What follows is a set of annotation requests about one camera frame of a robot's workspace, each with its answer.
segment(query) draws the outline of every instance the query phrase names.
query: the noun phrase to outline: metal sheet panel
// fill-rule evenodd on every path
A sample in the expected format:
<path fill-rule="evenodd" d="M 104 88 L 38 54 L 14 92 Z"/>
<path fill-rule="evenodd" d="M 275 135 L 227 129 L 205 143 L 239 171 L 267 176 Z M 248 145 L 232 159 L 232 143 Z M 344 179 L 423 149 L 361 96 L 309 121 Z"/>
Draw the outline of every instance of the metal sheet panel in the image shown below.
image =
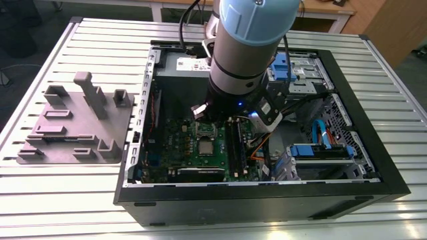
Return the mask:
<path fill-rule="evenodd" d="M 177 25 L 85 18 L 70 24 L 42 74 L 1 133 L 0 237 L 120 239 L 425 239 L 427 127 L 424 113 L 401 90 L 381 58 L 356 35 L 289 31 L 291 47 L 329 50 L 384 142 L 412 194 L 373 204 L 337 220 L 140 227 L 113 206 L 118 164 L 18 165 L 14 161 L 49 84 L 73 85 L 73 72 L 90 71 L 104 92 L 137 92 L 150 40 L 177 40 Z M 203 27 L 184 28 L 201 41 Z"/>

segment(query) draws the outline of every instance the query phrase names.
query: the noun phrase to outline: wooden cabinet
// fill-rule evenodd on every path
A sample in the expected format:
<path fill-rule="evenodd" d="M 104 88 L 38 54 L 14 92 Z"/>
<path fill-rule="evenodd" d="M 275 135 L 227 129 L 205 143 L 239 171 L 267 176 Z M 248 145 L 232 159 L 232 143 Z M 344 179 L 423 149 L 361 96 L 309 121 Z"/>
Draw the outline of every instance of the wooden cabinet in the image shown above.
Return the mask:
<path fill-rule="evenodd" d="M 364 34 L 396 67 L 427 36 L 427 0 L 349 0 L 356 14 L 343 34 Z"/>

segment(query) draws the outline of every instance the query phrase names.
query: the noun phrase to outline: green motherboard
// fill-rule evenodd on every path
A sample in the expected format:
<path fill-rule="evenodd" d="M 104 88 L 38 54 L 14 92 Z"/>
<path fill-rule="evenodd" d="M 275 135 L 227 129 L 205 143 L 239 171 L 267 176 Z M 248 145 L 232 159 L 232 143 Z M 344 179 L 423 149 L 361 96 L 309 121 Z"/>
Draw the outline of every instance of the green motherboard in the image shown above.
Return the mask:
<path fill-rule="evenodd" d="M 241 141 L 252 138 L 251 122 L 240 121 Z M 180 168 L 224 169 L 227 182 L 256 181 L 257 167 L 248 165 L 245 174 L 229 172 L 229 159 L 225 127 L 195 122 L 192 119 L 168 118 L 162 130 L 162 149 L 157 156 L 150 156 L 149 180 L 166 183 L 170 171 Z"/>

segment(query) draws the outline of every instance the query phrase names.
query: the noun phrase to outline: label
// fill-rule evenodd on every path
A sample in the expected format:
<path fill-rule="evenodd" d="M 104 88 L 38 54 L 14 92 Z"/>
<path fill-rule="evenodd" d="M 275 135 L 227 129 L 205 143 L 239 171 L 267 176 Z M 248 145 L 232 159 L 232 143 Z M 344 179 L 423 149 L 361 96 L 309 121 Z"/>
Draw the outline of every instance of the label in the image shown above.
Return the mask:
<path fill-rule="evenodd" d="M 176 71 L 211 71 L 207 60 L 204 58 L 196 59 L 189 57 L 180 57 L 176 60 Z"/>
<path fill-rule="evenodd" d="M 269 174 L 269 169 L 265 165 L 261 166 L 261 171 L 264 172 L 264 174 L 268 176 Z"/>

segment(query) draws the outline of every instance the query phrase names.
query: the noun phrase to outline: floor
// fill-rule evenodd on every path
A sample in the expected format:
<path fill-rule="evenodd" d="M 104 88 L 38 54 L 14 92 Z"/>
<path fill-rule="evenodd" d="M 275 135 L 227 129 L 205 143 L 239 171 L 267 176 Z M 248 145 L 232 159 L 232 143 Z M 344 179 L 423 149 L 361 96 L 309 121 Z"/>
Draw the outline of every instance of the floor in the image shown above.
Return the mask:
<path fill-rule="evenodd" d="M 152 21 L 152 13 L 148 7 L 134 9 L 132 6 L 64 3 L 62 11 L 56 12 L 50 2 L 34 1 L 34 4 L 42 18 L 42 25 L 29 29 L 38 47 L 37 53 L 28 58 L 13 59 L 0 49 L 0 69 L 16 64 L 42 65 L 72 16 Z M 162 9 L 161 11 L 164 22 L 178 22 L 182 10 Z M 205 12 L 204 19 L 208 19 L 208 17 L 209 13 Z M 195 15 L 190 23 L 199 21 L 200 17 Z M 4 70 L 4 74 L 13 81 L 13 84 L 9 87 L 0 87 L 0 130 L 8 122 L 37 72 L 37 66 L 17 66 Z M 395 72 L 420 105 L 427 109 L 427 59 L 416 58 L 415 54 L 411 54 L 395 69 Z"/>

